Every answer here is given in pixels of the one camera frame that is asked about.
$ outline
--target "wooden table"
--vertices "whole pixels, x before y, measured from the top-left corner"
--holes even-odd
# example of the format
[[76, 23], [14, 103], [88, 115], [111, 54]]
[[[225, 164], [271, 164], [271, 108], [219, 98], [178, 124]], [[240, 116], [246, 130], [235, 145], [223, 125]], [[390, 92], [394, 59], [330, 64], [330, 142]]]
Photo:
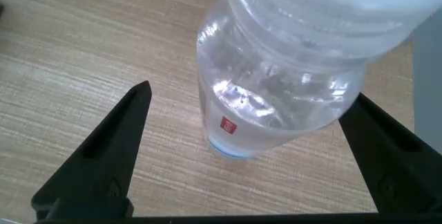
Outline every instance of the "wooden table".
[[[135, 215], [368, 212], [338, 124], [250, 160], [201, 134], [195, 38], [215, 0], [2, 0], [0, 218], [30, 198], [113, 108], [149, 80], [153, 99], [129, 197]], [[370, 66], [365, 92], [413, 128], [410, 43]]]

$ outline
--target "plastic water bottle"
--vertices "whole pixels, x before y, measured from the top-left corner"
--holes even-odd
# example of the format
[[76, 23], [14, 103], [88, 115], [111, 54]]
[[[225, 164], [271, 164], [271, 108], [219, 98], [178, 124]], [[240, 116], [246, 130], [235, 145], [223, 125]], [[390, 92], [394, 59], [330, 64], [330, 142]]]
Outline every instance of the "plastic water bottle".
[[249, 157], [337, 120], [441, 0], [219, 0], [197, 40], [204, 135]]

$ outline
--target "water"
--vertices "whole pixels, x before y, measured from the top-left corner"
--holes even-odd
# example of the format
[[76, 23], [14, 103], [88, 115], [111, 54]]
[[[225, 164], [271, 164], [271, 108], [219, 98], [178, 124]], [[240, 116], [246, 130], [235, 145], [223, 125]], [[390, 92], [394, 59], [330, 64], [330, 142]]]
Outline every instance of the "water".
[[280, 112], [260, 96], [225, 83], [213, 85], [212, 91], [204, 90], [207, 85], [203, 83], [200, 102], [204, 135], [216, 150], [243, 158], [294, 138], [293, 131], [281, 129], [286, 124]]

